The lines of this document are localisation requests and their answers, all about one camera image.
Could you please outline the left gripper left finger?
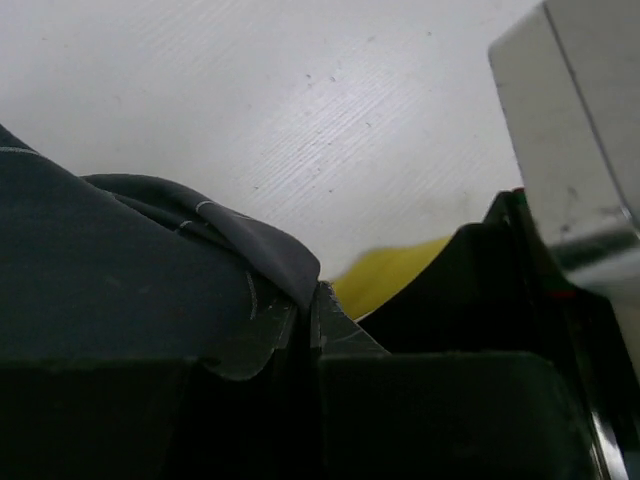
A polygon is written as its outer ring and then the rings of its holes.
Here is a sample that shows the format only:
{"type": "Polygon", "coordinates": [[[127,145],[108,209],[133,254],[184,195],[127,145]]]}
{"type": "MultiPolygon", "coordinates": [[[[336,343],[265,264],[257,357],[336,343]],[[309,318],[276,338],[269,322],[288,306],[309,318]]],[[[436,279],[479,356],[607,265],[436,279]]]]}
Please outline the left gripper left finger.
{"type": "Polygon", "coordinates": [[[304,446],[299,315],[275,299],[207,357],[5,361],[5,479],[279,479],[304,446]]]}

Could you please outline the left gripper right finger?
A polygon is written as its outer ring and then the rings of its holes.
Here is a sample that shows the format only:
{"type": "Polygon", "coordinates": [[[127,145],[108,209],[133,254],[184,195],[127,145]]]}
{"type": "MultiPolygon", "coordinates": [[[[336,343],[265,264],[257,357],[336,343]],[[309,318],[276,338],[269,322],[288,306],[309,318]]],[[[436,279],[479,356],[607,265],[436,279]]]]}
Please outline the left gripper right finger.
{"type": "Polygon", "coordinates": [[[312,307],[329,479],[593,479],[591,438],[520,281],[418,280],[353,322],[312,307]]]}

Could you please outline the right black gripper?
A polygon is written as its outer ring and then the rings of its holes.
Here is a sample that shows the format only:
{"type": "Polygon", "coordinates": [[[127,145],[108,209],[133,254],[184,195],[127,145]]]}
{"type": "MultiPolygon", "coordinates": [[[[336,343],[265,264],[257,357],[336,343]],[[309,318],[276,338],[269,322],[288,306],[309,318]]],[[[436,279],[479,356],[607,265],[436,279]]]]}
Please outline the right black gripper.
{"type": "Polygon", "coordinates": [[[397,426],[434,479],[635,479],[639,385],[610,302],[564,280],[497,195],[363,328],[401,361],[397,426]]]}

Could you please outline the cream yellow-edged pillow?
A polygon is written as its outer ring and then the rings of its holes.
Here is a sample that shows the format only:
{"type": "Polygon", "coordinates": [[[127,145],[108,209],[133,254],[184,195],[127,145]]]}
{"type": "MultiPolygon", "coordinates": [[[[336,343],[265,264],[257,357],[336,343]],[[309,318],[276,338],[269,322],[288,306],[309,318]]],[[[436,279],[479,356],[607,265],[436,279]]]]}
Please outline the cream yellow-edged pillow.
{"type": "Polygon", "coordinates": [[[354,321],[371,314],[408,286],[443,251],[451,236],[418,245],[373,249],[331,281],[345,313],[354,321]]]}

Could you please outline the dark grey checked pillowcase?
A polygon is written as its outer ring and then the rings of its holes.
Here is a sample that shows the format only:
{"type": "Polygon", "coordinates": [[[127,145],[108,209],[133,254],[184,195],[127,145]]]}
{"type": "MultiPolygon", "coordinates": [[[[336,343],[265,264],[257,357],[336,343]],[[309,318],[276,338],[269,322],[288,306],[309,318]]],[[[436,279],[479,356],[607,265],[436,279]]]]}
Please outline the dark grey checked pillowcase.
{"type": "Polygon", "coordinates": [[[1,134],[1,355],[204,356],[273,300],[307,310],[318,259],[184,185],[77,176],[1,134]]]}

